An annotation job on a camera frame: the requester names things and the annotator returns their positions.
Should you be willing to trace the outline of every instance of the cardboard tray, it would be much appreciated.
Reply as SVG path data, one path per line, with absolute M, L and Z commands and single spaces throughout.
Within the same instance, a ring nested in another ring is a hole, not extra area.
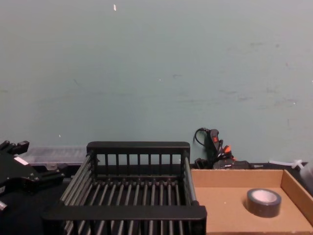
M 191 171 L 196 197 L 208 212 L 206 234 L 313 234 L 313 198 L 286 170 Z M 251 188 L 282 197 L 280 213 L 261 218 L 245 208 Z

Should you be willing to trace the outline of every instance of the black machine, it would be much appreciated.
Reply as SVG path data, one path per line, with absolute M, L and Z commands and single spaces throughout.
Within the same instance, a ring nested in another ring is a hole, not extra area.
M 204 235 L 186 142 L 91 142 L 45 235 Z
M 206 134 L 204 143 L 198 140 L 197 134 Z M 198 158 L 195 166 L 198 169 L 251 169 L 247 161 L 237 161 L 231 153 L 229 145 L 223 147 L 223 140 L 219 139 L 219 131 L 216 129 L 199 128 L 194 134 L 194 140 L 205 147 L 207 160 Z
M 35 192 L 62 182 L 64 174 L 59 170 L 38 173 L 28 162 L 15 156 L 27 152 L 28 147 L 28 141 L 0 144 L 0 195 L 19 189 Z

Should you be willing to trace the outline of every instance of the teal wall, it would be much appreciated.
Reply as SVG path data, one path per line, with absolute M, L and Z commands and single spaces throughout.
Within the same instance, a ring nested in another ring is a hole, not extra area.
M 312 12 L 311 0 L 1 0 L 0 139 L 191 143 L 206 126 L 238 159 L 312 159 Z

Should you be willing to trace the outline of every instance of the tape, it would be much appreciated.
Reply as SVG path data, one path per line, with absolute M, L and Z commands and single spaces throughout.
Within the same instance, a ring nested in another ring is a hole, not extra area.
M 281 196 L 272 190 L 254 188 L 247 192 L 246 208 L 259 217 L 272 218 L 279 214 Z

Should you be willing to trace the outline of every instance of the black wire basket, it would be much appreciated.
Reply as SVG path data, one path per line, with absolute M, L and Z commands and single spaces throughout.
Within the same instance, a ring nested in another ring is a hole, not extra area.
M 45 234 L 205 234 L 189 157 L 186 142 L 89 143 L 59 203 L 42 215 Z

